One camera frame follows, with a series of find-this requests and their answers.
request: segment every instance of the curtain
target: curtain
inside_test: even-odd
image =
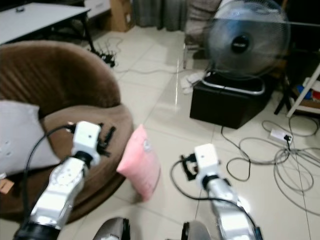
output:
[[[140,27],[184,30],[187,18],[186,0],[133,0],[135,24]]]

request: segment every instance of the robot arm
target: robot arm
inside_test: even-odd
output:
[[[189,170],[187,163],[195,164],[195,174]],[[239,207],[242,206],[238,194],[220,172],[219,159],[212,144],[195,147],[194,154],[185,158],[183,168],[188,180],[195,179],[197,185],[205,190],[210,198],[223,199],[231,201]],[[262,239],[261,234],[256,233],[256,229],[239,207],[216,200],[211,201],[211,207],[216,216],[216,225],[222,240]]]
[[[15,234],[15,240],[56,240],[65,226],[76,196],[84,187],[91,166],[100,162],[115,128],[111,128],[104,142],[99,135],[102,125],[78,122],[74,129],[72,157],[57,166],[49,177],[29,219]]]

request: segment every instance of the cardboard box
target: cardboard box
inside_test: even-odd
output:
[[[110,0],[111,14],[100,20],[103,29],[115,32],[127,32],[135,24],[130,0]]]

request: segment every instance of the fan motor hub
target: fan motor hub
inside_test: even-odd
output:
[[[236,54],[244,53],[249,47],[250,41],[246,35],[239,35],[232,40],[231,49]]]

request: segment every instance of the power strip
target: power strip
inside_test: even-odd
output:
[[[269,139],[283,145],[287,145],[288,142],[290,145],[292,143],[293,136],[292,134],[283,130],[272,129],[269,135]]]

